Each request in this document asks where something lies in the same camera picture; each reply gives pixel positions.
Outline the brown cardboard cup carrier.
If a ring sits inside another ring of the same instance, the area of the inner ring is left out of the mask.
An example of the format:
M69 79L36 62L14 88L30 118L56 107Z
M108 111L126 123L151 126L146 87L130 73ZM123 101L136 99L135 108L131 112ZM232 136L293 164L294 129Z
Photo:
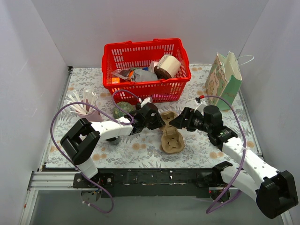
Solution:
M177 117L174 111L166 111L161 113L161 118L165 125L160 128L163 132L161 137L162 149L168 154L180 153L184 147L184 140L177 128L169 124L170 121Z

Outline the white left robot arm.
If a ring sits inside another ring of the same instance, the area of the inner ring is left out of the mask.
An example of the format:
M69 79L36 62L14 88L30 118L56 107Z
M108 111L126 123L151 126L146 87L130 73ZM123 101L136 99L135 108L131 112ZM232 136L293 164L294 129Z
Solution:
M141 109L131 111L118 119L102 122L90 122L86 118L78 120L60 141L61 146L83 175L88 187L96 187L100 176L91 155L99 141L113 141L121 136L135 135L144 128L161 128L165 122L158 108L146 103Z

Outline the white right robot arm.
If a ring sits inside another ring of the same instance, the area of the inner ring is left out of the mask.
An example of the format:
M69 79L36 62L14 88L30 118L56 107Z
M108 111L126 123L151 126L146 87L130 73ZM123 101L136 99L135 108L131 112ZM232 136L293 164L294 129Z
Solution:
M237 134L224 125L217 106L206 106L203 112L186 107L169 124L177 129L206 132L214 146L239 163L238 168L227 161L214 166L212 180L215 185L236 187L251 197L260 211L271 219L298 205L293 175L279 171L247 150Z

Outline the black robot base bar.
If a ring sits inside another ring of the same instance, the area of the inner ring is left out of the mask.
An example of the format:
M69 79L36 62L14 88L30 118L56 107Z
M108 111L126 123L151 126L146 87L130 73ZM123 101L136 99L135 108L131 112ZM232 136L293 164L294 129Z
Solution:
M210 192L226 185L211 168L135 168L99 169L91 181L75 174L73 187L96 189L99 184L113 197L195 196L211 197Z

